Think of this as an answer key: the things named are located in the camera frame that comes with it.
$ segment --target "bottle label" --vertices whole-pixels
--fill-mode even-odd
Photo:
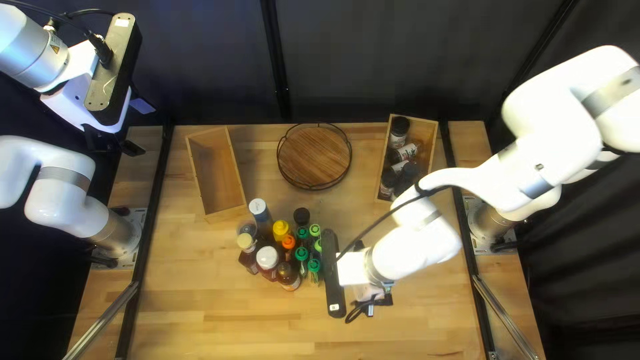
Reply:
[[[410,143],[409,145],[403,146],[400,149],[396,150],[402,160],[410,160],[418,153],[418,147],[415,144]]]
[[[393,188],[387,188],[382,182],[380,183],[380,195],[384,197],[390,197],[393,192]]]
[[[287,291],[294,291],[295,289],[300,287],[300,276],[298,276],[298,278],[296,278],[296,280],[293,282],[293,284],[291,285],[284,285],[284,284],[280,284],[282,286],[283,289],[287,290]]]
[[[246,271],[249,272],[249,274],[255,275],[258,273],[258,266],[256,264],[252,264],[251,266],[249,266],[248,268],[245,268]]]
[[[409,160],[400,161],[395,165],[391,165],[391,169],[396,173],[396,175],[400,175],[400,173],[402,172],[402,168],[404,167],[404,164],[408,162]]]
[[[393,133],[389,133],[389,141],[387,142],[388,146],[391,149],[400,149],[404,146],[404,141],[406,140],[406,134],[403,136],[396,136]]]

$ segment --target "wooden box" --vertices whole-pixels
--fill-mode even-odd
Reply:
[[[376,202],[390,202],[389,200],[378,198],[378,192],[380,190],[380,181],[383,171],[391,166],[386,163],[387,160],[387,142],[389,141],[389,132],[391,131],[391,120],[396,116],[402,116],[409,119],[409,132],[405,145],[411,142],[420,143],[420,150],[418,155],[413,159],[420,165],[420,177],[424,177],[431,172],[431,164],[433,162],[433,151],[436,146],[436,138],[438,136],[438,122],[426,119],[420,119],[417,117],[410,117],[405,115],[391,114],[389,115],[389,121],[387,125],[387,137],[385,138],[385,146],[382,148],[382,159],[380,159],[380,171],[378,172],[378,181],[376,181]]]
[[[185,138],[205,220],[214,223],[246,213],[246,199],[227,127]]]

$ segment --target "green bottle cap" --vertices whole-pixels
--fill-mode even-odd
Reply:
[[[320,271],[320,261],[318,261],[317,259],[309,260],[309,264],[307,266],[309,267],[310,272]]]
[[[306,239],[309,236],[309,230],[306,227],[301,227],[298,229],[298,238]]]
[[[309,234],[311,236],[320,236],[320,225],[313,224],[309,227]]]
[[[299,247],[296,249],[296,259],[304,261],[309,257],[309,251],[305,247]]]

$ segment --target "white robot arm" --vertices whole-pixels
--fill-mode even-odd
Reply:
[[[24,206],[30,221],[83,238],[110,258],[135,249],[140,230],[86,194],[93,160],[48,143],[0,136],[0,208],[18,201],[36,165],[40,171]]]
[[[423,177],[422,191],[459,186],[521,220],[555,204],[563,183],[576,181],[596,161],[620,151],[640,152],[640,67],[613,46],[588,51],[541,73],[505,100],[502,117],[516,141],[476,168],[445,168]],[[392,209],[420,196],[411,187]],[[459,234],[427,197],[398,209],[398,226],[373,247],[348,252],[337,262],[341,285],[395,281],[451,259]]]

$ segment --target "wooden table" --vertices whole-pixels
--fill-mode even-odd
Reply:
[[[262,197],[274,218],[292,220],[299,206],[313,222],[332,228],[344,246],[388,210],[373,202],[386,124],[340,124],[354,148],[349,174],[321,192],[294,188],[280,175],[275,149],[288,125],[229,126],[247,199]],[[189,165],[184,136],[214,126],[175,129],[148,259],[131,359],[484,359],[471,284],[462,251],[398,282],[394,306],[349,325],[326,314],[323,288],[304,284],[288,293],[250,276],[237,263],[237,220],[208,224]],[[458,166],[490,156],[482,122],[451,122]],[[159,128],[135,127],[129,136],[149,140],[148,158],[123,156],[110,206],[138,206],[152,175]],[[438,138],[433,170],[446,166]],[[431,200],[458,227],[450,190]],[[393,227],[387,220],[364,239],[371,245]],[[481,274],[543,357],[540,337],[517,256],[478,257]],[[91,271],[71,345],[131,279],[128,270]],[[353,298],[347,289],[347,302]],[[121,319],[86,354],[113,358]]]

